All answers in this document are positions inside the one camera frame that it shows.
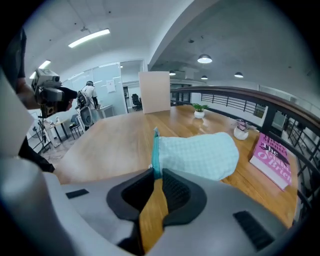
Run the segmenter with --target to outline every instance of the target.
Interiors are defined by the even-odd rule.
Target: white wall
[[[121,68],[122,82],[139,81],[140,65],[123,66]]]
[[[208,80],[206,82],[209,86],[231,86],[231,87],[240,87],[251,90],[258,90],[258,84],[251,81],[246,81],[243,78],[238,80]]]
[[[200,105],[208,105],[209,108],[220,110],[232,115],[235,115],[239,118],[246,119],[247,121],[252,122],[253,124],[256,124],[258,126],[262,126],[264,123],[264,118],[259,118],[249,112],[244,112],[243,110],[231,107],[231,106],[224,106],[217,103],[211,103],[207,101],[201,101],[201,93],[195,93],[193,92],[191,94],[191,103],[198,103]]]

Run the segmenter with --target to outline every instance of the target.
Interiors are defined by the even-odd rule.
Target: glass wall
[[[115,115],[127,113],[120,64],[102,65],[94,68],[93,83],[101,107],[112,105]],[[109,91],[107,83],[114,84],[115,91]]]
[[[97,93],[97,99],[99,104],[101,105],[101,108],[112,105],[114,115],[122,115],[127,113],[119,62],[101,65],[99,67],[94,67],[81,73],[74,74],[74,76],[62,82],[62,85],[78,92],[86,86],[87,81],[93,82]],[[115,91],[108,91],[107,82],[114,83]],[[56,113],[49,117],[49,119],[53,122],[56,121],[56,117],[59,117],[60,121],[66,120],[66,122],[64,123],[64,127],[67,133],[70,133],[70,119],[73,115],[78,115],[76,106],[77,102],[76,100],[73,100],[70,110]],[[60,125],[56,128],[60,136],[64,136],[63,130]]]

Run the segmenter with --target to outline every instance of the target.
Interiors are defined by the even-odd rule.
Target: potted plant
[[[195,109],[194,117],[198,119],[204,118],[205,116],[204,110],[208,108],[208,105],[192,104],[192,106]]]
[[[249,130],[254,130],[257,127],[251,125],[249,122],[244,121],[242,119],[236,120],[236,127],[233,130],[233,135],[238,140],[245,140],[249,135]]]

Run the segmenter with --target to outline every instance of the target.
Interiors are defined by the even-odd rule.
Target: black rubber pad
[[[233,217],[237,220],[257,251],[262,250],[274,241],[271,235],[249,212],[239,211],[234,213]]]

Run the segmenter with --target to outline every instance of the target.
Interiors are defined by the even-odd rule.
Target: white shirt
[[[83,95],[86,97],[86,102],[88,104],[88,107],[91,110],[95,109],[95,103],[92,99],[93,97],[97,97],[96,88],[91,85],[86,85],[82,90]]]

